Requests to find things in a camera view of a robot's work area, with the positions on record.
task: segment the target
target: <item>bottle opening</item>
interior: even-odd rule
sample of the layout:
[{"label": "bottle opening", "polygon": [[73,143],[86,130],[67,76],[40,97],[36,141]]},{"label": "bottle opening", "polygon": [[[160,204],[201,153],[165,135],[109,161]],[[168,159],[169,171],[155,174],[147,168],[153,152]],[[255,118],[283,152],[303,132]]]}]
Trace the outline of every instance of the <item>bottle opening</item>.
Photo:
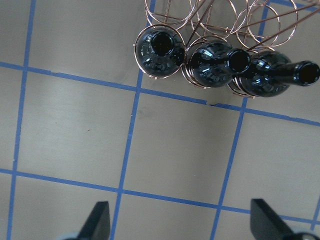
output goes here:
[{"label": "bottle opening", "polygon": [[244,50],[235,50],[229,57],[229,65],[236,73],[242,73],[250,65],[250,55]]},{"label": "bottle opening", "polygon": [[160,32],[151,40],[152,49],[159,56],[165,56],[174,48],[174,43],[170,35]]},{"label": "bottle opening", "polygon": [[304,84],[313,84],[315,83],[320,76],[320,69],[318,65],[314,63],[307,63],[302,66],[299,72],[299,79]]}]

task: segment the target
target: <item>metal wire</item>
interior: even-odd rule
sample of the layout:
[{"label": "metal wire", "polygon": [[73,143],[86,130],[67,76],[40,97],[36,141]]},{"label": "metal wire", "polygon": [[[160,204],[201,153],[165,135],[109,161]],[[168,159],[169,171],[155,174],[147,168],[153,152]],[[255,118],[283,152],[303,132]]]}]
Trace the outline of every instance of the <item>metal wire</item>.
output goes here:
[{"label": "metal wire", "polygon": [[[195,46],[209,41],[210,38],[219,38],[226,41],[226,38],[234,35],[236,36],[238,42],[242,45],[242,48],[249,52],[259,53],[265,49],[274,51],[274,48],[279,47],[292,39],[292,37],[296,33],[298,24],[312,17],[316,13],[320,13],[320,0],[303,0],[307,4],[299,8],[296,6],[294,0],[288,0],[288,2],[292,5],[292,9],[286,12],[279,12],[279,10],[277,9],[277,5],[272,4],[271,0],[223,0],[227,2],[226,6],[231,7],[233,12],[232,15],[234,16],[234,24],[232,24],[231,27],[228,27],[210,24],[211,22],[213,22],[213,20],[211,19],[212,17],[214,17],[213,10],[216,9],[215,0],[194,0],[194,3],[192,3],[192,0],[185,0],[187,4],[189,4],[189,12],[184,18],[170,15],[172,2],[176,0],[166,1],[167,5],[165,13],[161,13],[157,11],[152,12],[148,7],[147,0],[144,0],[147,20],[150,24],[152,24],[150,19],[153,19],[158,23],[166,24],[176,30],[180,30],[181,28],[190,25],[192,34],[185,44],[185,61],[181,69],[183,76],[188,80],[188,82],[200,88],[206,87],[197,82],[193,78],[192,71],[186,67],[187,57],[192,52],[191,49],[193,49]],[[245,4],[245,7],[243,9],[237,9],[235,7],[235,3],[238,4],[240,1],[243,1],[242,4]],[[262,20],[254,21],[254,19],[261,19],[261,10],[264,10],[266,8],[268,12],[272,14],[272,16],[266,17]],[[299,12],[306,9],[312,11],[300,19]],[[285,16],[293,16],[293,19],[289,26],[283,28],[282,18]],[[277,25],[276,31],[271,35],[261,35],[258,33],[254,33],[252,27],[258,24],[269,24],[268,29],[270,29],[270,27],[273,27],[274,25]],[[191,43],[194,35],[197,35],[198,38]],[[240,77],[233,78],[232,82],[228,86],[233,91],[233,93],[238,96],[249,98],[256,97],[249,94],[242,88]]]}]

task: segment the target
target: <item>floor tile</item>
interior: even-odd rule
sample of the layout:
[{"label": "floor tile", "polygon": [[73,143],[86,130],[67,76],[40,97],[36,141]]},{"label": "floor tile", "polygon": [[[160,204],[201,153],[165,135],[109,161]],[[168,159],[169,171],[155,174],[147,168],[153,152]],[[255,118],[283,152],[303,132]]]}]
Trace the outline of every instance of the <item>floor tile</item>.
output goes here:
[{"label": "floor tile", "polygon": [[142,94],[124,187],[217,204],[238,117],[237,111]]},{"label": "floor tile", "polygon": [[316,225],[316,226],[315,226],[314,232],[315,232],[315,234],[317,234],[318,236],[320,236],[320,225]]},{"label": "floor tile", "polygon": [[37,1],[29,65],[135,86],[146,23],[142,0]]},{"label": "floor tile", "polygon": [[0,61],[23,65],[30,0],[1,1]]},{"label": "floor tile", "polygon": [[116,240],[209,239],[214,209],[123,195]]},{"label": "floor tile", "polygon": [[12,169],[22,72],[0,67],[0,168]]},{"label": "floor tile", "polygon": [[118,187],[133,100],[131,91],[29,74],[18,170]]},{"label": "floor tile", "polygon": [[312,219],[319,199],[316,126],[246,114],[223,204],[263,198],[280,215]]},{"label": "floor tile", "polygon": [[6,239],[10,202],[11,175],[0,173],[0,239]]},{"label": "floor tile", "polygon": [[99,201],[109,201],[112,221],[116,197],[113,192],[18,177],[12,239],[55,240],[78,232]]},{"label": "floor tile", "polygon": [[[280,13],[289,11],[292,7],[279,4],[271,4]],[[300,18],[310,13],[302,11],[299,13]],[[294,17],[292,15],[281,18],[282,28],[292,23]],[[315,39],[319,35],[318,22],[320,14],[316,14],[311,18],[303,21],[297,26],[294,36],[286,44],[275,48],[277,51],[287,55],[293,63],[310,60],[320,65],[320,57],[316,49],[319,48],[319,42]],[[271,34],[275,29],[266,24],[266,33]],[[283,114],[295,118],[303,118],[316,122],[320,122],[320,104],[318,104],[318,92],[320,91],[320,82],[302,87],[292,85],[283,94],[271,98],[256,98],[248,101],[247,107],[252,109],[263,110],[267,112]]]},{"label": "floor tile", "polygon": [[231,211],[221,211],[214,240],[232,239],[255,240],[250,231],[250,215]]}]

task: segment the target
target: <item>wine bottle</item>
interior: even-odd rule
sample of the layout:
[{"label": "wine bottle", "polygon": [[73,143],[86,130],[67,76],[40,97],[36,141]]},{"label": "wine bottle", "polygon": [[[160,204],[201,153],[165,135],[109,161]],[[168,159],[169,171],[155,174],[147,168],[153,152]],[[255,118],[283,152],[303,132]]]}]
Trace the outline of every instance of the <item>wine bottle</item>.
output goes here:
[{"label": "wine bottle", "polygon": [[144,73],[154,78],[166,78],[181,67],[185,43],[174,28],[164,24],[151,25],[139,34],[134,55]]},{"label": "wine bottle", "polygon": [[310,86],[320,76],[320,68],[312,61],[291,63],[277,51],[264,51],[251,56],[249,69],[241,75],[240,84],[250,95],[273,97],[290,85]]},{"label": "wine bottle", "polygon": [[201,44],[186,60],[186,69],[203,87],[218,88],[228,84],[233,76],[243,73],[250,65],[249,54],[222,40]]}]

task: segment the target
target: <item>blue tape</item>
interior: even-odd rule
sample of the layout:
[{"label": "blue tape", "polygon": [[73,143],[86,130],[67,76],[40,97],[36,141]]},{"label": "blue tape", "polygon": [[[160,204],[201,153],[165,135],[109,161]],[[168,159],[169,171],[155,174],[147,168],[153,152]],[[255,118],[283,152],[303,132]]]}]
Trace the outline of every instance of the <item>blue tape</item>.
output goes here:
[{"label": "blue tape", "polygon": [[123,158],[123,164],[122,164],[122,170],[121,170],[121,176],[120,176],[120,183],[119,183],[119,193],[117,195],[116,203],[115,203],[115,210],[114,210],[114,215],[113,215],[110,240],[114,240],[115,234],[116,234],[116,228],[117,228],[118,216],[119,216],[119,210],[120,210],[121,198],[122,198],[122,190],[124,188],[128,159],[129,159],[131,142],[132,142],[132,136],[133,136],[133,132],[134,132],[136,116],[137,116],[137,111],[138,111],[138,103],[139,103],[139,98],[140,98],[140,89],[141,89],[141,85],[142,85],[142,78],[143,78],[143,73],[141,70],[139,70],[137,85],[136,85],[136,93],[134,96],[129,131],[128,131],[128,137],[127,137],[126,145],[125,145],[125,152],[124,152],[124,158]]},{"label": "blue tape", "polygon": [[221,206],[221,210],[228,211],[228,212],[234,212],[234,213],[240,213],[240,214],[250,214],[250,210],[242,209],[238,207],[231,207],[231,206]]},{"label": "blue tape", "polygon": [[29,53],[30,53],[30,44],[31,44],[31,36],[32,36],[32,30],[33,30],[33,24],[34,24],[34,17],[35,17],[35,9],[36,9],[36,0],[32,0],[30,4],[28,27],[27,27],[27,34],[26,34],[26,41],[25,41],[23,73],[22,73],[18,118],[17,118],[16,133],[15,133],[14,156],[13,156],[11,189],[10,189],[10,202],[9,202],[8,224],[7,224],[7,234],[6,234],[7,240],[11,240],[11,236],[12,236],[12,225],[13,225],[13,218],[14,218],[15,193],[16,193],[16,182],[17,182],[16,171],[18,168],[21,125],[22,125],[24,105],[25,105],[26,84],[27,84],[27,77],[28,77],[27,69],[29,64]]},{"label": "blue tape", "polygon": [[156,90],[142,88],[141,93],[164,97],[164,98],[169,98],[169,99],[176,99],[176,100],[191,102],[191,103],[195,103],[195,104],[202,104],[202,105],[207,104],[207,101],[202,100],[202,99],[192,98],[189,96],[177,95],[177,94],[163,92],[163,91],[156,91]]},{"label": "blue tape", "polygon": [[[150,11],[153,13],[155,11],[155,7],[156,7],[156,1],[157,0],[151,0],[150,2],[150,6],[149,9]],[[153,18],[151,16],[149,16],[149,21],[152,22]]]},{"label": "blue tape", "polygon": [[[262,20],[263,20],[263,19],[266,19],[266,18],[268,17],[268,11],[269,11],[269,8],[265,6],[265,7],[263,8],[263,12],[262,12],[262,17],[261,17]],[[265,21],[263,21],[263,22],[260,23],[259,32],[258,32],[259,36],[263,36],[264,31],[265,31],[265,26],[266,26],[266,22],[265,22]]]},{"label": "blue tape", "polygon": [[12,170],[8,170],[8,169],[4,169],[4,168],[0,168],[0,173],[1,174],[10,174],[10,175],[12,175],[13,171]]},{"label": "blue tape", "polygon": [[294,222],[299,222],[299,223],[306,223],[306,224],[311,224],[312,223],[312,220],[310,220],[310,219],[294,217],[294,216],[285,216],[285,215],[279,215],[279,216],[283,220],[294,221]]},{"label": "blue tape", "polygon": [[260,111],[260,110],[250,109],[250,108],[246,108],[245,112],[248,114],[255,114],[255,115],[270,117],[270,118],[274,118],[274,119],[282,119],[282,120],[292,121],[292,122],[296,122],[296,123],[308,124],[308,125],[320,127],[320,122],[311,121],[311,120],[307,120],[307,119],[303,119],[303,118],[290,117],[290,116],[286,116],[286,115],[282,115],[282,114],[278,114],[278,113]]},{"label": "blue tape", "polygon": [[22,71],[24,69],[23,66],[7,63],[7,62],[3,62],[3,61],[0,61],[0,67],[7,68],[7,69],[20,70],[20,71]]},{"label": "blue tape", "polygon": [[187,205],[193,205],[198,207],[204,207],[204,208],[210,208],[210,209],[216,209],[218,205],[212,204],[212,203],[205,203],[200,201],[192,201],[182,198],[176,198],[176,197],[169,197],[169,196],[163,196],[163,195],[157,195],[152,193],[145,193],[145,192],[139,192],[139,191],[132,191],[132,190],[123,190],[123,194],[137,196],[137,197],[143,197],[143,198],[149,198],[149,199],[157,199],[167,202],[174,202],[179,204],[187,204]]},{"label": "blue tape", "polygon": [[234,106],[234,105],[229,105],[229,104],[222,104],[222,103],[216,103],[216,104],[210,105],[210,106],[221,108],[221,109],[234,110],[234,111],[240,111],[241,110],[241,107],[239,107],[239,106]]},{"label": "blue tape", "polygon": [[227,185],[228,185],[228,181],[229,181],[232,165],[233,165],[234,158],[235,158],[235,153],[236,153],[237,144],[238,144],[238,140],[239,140],[239,136],[240,136],[240,132],[241,132],[242,123],[243,123],[243,120],[244,120],[244,115],[245,115],[245,109],[246,109],[246,106],[247,106],[247,102],[248,102],[248,99],[246,97],[243,98],[242,106],[241,106],[241,110],[240,110],[240,114],[239,114],[239,118],[238,118],[238,123],[237,123],[237,126],[236,126],[234,138],[233,138],[233,143],[232,143],[232,148],[231,148],[231,152],[230,152],[230,156],[229,156],[229,161],[228,161],[228,165],[227,165],[227,168],[226,168],[226,171],[225,171],[225,175],[224,175],[224,180],[223,180],[222,189],[221,189],[219,202],[218,202],[218,208],[216,210],[215,217],[214,217],[213,227],[212,227],[211,236],[210,236],[211,240],[213,240],[215,238],[215,235],[216,235],[216,232],[217,232],[218,223],[219,223],[219,219],[220,219],[220,213],[221,213],[221,210],[222,210],[222,205],[223,205],[224,198],[225,198],[226,191],[227,191]]},{"label": "blue tape", "polygon": [[78,187],[89,188],[89,189],[103,190],[103,191],[108,191],[112,193],[119,192],[118,188],[115,188],[115,187],[102,186],[102,185],[97,185],[97,184],[92,184],[87,182],[74,181],[74,180],[62,179],[62,178],[51,177],[51,176],[43,176],[43,175],[26,173],[21,171],[17,171],[16,175],[24,178],[43,180],[43,181],[48,181],[53,183],[66,184],[66,185],[78,186]]},{"label": "blue tape", "polygon": [[319,196],[318,203],[317,203],[315,211],[314,211],[313,220],[312,220],[311,227],[310,227],[310,229],[312,231],[315,230],[315,226],[317,224],[317,220],[318,220],[319,214],[320,214],[320,196]]},{"label": "blue tape", "polygon": [[70,79],[70,80],[75,80],[79,82],[96,84],[96,85],[101,85],[101,86],[106,86],[106,87],[111,87],[116,89],[123,89],[123,90],[134,91],[134,92],[137,90],[135,86],[129,86],[129,85],[124,85],[124,84],[110,82],[110,81],[103,81],[103,80],[98,80],[98,79],[84,77],[84,76],[77,76],[77,75],[67,74],[63,72],[52,72],[50,70],[40,69],[36,67],[28,67],[28,71],[32,73],[43,74],[43,75],[48,75],[48,76],[53,76],[53,77],[58,77],[63,79]]},{"label": "blue tape", "polygon": [[[270,3],[288,6],[291,8],[293,7],[292,3],[288,0],[270,0]],[[304,4],[301,4],[301,3],[295,3],[295,5],[297,8],[303,8],[305,6]],[[306,8],[305,10],[310,11],[310,12],[314,12],[317,9],[318,9],[317,7],[312,6],[312,7]]]}]

